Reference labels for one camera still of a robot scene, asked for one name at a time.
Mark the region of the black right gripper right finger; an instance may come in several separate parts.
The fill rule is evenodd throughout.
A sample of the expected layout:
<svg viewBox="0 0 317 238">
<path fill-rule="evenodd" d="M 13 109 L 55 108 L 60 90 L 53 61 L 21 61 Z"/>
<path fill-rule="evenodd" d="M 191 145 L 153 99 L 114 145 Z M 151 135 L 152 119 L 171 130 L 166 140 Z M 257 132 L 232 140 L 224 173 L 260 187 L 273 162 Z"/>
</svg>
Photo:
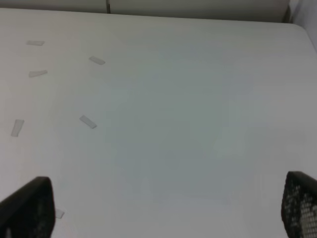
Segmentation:
<svg viewBox="0 0 317 238">
<path fill-rule="evenodd" d="M 289 238 L 317 237 L 317 180 L 300 171 L 286 176 L 281 219 Z"/>
</svg>

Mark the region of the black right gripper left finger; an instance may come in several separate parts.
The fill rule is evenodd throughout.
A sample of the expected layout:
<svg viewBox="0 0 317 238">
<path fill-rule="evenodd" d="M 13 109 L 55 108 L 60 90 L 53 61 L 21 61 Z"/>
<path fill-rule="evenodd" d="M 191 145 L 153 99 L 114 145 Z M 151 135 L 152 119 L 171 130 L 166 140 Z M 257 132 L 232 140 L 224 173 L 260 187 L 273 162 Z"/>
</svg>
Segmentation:
<svg viewBox="0 0 317 238">
<path fill-rule="evenodd" d="M 2 238 L 50 238 L 55 205 L 49 177 L 36 177 L 0 203 Z"/>
</svg>

